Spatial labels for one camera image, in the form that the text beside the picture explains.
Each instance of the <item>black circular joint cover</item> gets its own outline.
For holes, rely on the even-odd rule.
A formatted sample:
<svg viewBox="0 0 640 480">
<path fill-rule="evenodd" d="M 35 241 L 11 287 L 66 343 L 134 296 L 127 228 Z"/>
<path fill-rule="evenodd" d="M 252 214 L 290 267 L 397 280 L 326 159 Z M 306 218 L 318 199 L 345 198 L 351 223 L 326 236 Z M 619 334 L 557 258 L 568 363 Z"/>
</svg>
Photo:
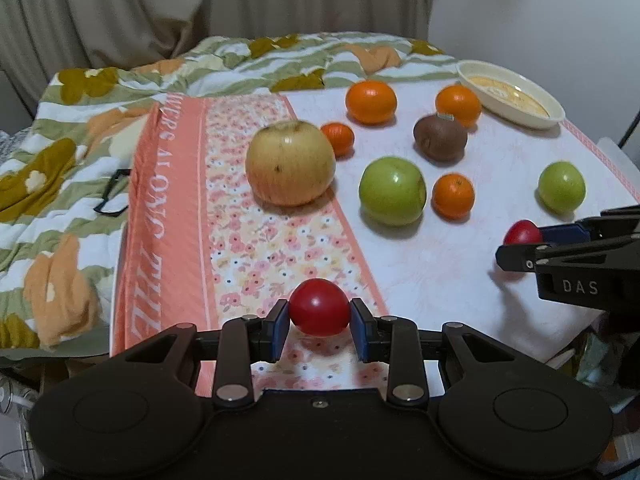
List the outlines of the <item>black circular joint cover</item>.
<svg viewBox="0 0 640 480">
<path fill-rule="evenodd" d="M 46 467 L 80 478 L 132 478 L 178 458 L 203 423 L 202 405 L 157 365 L 71 379 L 42 396 L 30 417 Z"/>
<path fill-rule="evenodd" d="M 438 424 L 449 443 L 516 476 L 562 476 L 597 462 L 612 430 L 599 394 L 559 374 L 507 367 L 469 374 L 442 397 Z"/>
</svg>

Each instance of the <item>orange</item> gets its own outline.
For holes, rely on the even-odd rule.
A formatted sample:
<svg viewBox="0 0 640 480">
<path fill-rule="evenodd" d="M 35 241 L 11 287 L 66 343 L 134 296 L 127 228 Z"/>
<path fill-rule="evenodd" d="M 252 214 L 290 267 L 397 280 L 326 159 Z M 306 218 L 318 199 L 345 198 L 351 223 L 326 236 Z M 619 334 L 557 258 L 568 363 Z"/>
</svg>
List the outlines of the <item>orange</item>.
<svg viewBox="0 0 640 480">
<path fill-rule="evenodd" d="M 469 214 L 476 201 L 474 187 L 459 173 L 441 176 L 433 186 L 431 205 L 445 218 L 459 220 Z"/>
<path fill-rule="evenodd" d="M 320 129 L 329 139 L 334 148 L 335 156 L 343 156 L 351 151 L 354 141 L 353 130 L 346 124 L 327 123 Z"/>
<path fill-rule="evenodd" d="M 398 107 L 398 99 L 391 86 L 370 80 L 352 85 L 344 103 L 351 117 L 362 124 L 386 123 Z"/>
<path fill-rule="evenodd" d="M 461 84 L 444 87 L 436 96 L 436 110 L 440 114 L 453 115 L 463 126 L 476 124 L 482 104 L 472 90 Z"/>
</svg>

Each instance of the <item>cherry tomato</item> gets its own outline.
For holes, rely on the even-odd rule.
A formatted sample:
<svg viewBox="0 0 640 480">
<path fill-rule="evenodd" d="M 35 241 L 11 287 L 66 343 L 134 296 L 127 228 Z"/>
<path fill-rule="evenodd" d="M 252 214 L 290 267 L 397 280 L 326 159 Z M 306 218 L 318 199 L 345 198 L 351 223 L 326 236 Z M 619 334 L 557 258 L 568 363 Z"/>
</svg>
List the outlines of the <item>cherry tomato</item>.
<svg viewBox="0 0 640 480">
<path fill-rule="evenodd" d="M 291 293 L 289 316 L 305 334 L 324 337 L 342 332 L 349 324 L 351 310 L 339 286 L 312 278 Z"/>
<path fill-rule="evenodd" d="M 503 245 L 543 242 L 542 231 L 531 220 L 518 220 L 504 235 Z"/>
</svg>

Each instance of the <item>silver bolt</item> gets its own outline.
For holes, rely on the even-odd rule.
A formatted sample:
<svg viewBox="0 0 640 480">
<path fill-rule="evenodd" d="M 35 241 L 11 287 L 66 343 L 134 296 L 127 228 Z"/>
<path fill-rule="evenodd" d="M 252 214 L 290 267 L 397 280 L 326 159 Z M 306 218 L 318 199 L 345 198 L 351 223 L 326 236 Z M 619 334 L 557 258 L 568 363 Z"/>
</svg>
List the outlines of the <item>silver bolt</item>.
<svg viewBox="0 0 640 480">
<path fill-rule="evenodd" d="M 424 390 L 416 384 L 400 384 L 392 390 L 392 393 L 396 399 L 418 400 L 424 395 Z"/>
<path fill-rule="evenodd" d="M 242 386 L 242 384 L 225 384 L 216 390 L 216 395 L 220 397 L 220 399 L 228 400 L 229 402 L 244 399 L 248 394 L 249 390 Z"/>
</svg>

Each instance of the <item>black robotic gripper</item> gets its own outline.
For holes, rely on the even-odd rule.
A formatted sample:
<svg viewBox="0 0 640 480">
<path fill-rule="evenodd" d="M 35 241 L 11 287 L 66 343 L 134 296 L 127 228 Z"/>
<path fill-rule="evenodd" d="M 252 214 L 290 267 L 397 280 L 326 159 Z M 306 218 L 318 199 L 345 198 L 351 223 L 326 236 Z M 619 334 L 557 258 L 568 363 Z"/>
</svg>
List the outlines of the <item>black robotic gripper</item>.
<svg viewBox="0 0 640 480">
<path fill-rule="evenodd" d="M 276 362 L 288 303 L 222 330 L 175 325 L 46 393 L 31 414 L 48 480 L 600 478 L 612 416 L 596 393 L 462 323 L 418 330 L 351 301 L 363 362 L 389 364 L 377 389 L 266 390 L 250 364 Z M 211 397 L 193 389 L 215 360 Z M 429 396 L 424 360 L 446 388 Z"/>
</svg>

